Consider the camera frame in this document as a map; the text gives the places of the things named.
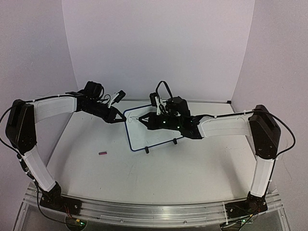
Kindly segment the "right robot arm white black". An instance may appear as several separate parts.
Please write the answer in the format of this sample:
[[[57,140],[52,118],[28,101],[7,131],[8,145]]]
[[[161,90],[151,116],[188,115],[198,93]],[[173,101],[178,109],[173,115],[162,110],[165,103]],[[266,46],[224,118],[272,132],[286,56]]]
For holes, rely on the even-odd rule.
[[[156,93],[152,93],[150,99],[156,112],[148,112],[137,119],[148,130],[175,130],[193,140],[230,135],[252,137],[256,166],[250,191],[246,199],[227,203],[225,209],[229,218],[252,217],[267,211],[267,189],[276,159],[282,154],[278,148],[281,137],[279,125],[284,125],[283,121],[261,104],[248,112],[191,115],[186,100],[181,97],[162,102]]]

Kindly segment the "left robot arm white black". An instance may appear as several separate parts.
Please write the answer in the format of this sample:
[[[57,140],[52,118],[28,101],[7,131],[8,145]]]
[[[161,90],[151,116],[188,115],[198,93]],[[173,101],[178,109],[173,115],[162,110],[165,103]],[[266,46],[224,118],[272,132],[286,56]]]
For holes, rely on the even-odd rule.
[[[88,113],[109,124],[125,122],[126,117],[113,106],[125,97],[125,92],[120,90],[105,100],[103,90],[100,83],[89,81],[78,92],[71,91],[29,101],[17,99],[6,111],[9,117],[5,135],[10,141],[7,146],[16,151],[23,171],[33,180],[37,191],[42,193],[39,206],[65,212],[67,215],[78,215],[82,202],[62,195],[61,186],[39,155],[36,124],[50,117],[75,112]]]

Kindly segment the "blue framed small whiteboard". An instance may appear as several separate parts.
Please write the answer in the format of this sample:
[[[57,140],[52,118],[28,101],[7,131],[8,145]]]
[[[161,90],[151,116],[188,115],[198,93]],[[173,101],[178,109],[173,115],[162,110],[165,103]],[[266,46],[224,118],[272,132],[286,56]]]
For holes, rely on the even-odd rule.
[[[161,142],[172,140],[173,138],[182,139],[183,136],[178,131],[173,130],[148,130],[138,120],[130,119],[131,116],[140,117],[148,112],[154,112],[151,105],[133,107],[124,111],[127,118],[125,122],[129,147],[133,152],[144,150],[145,146],[155,145]]]

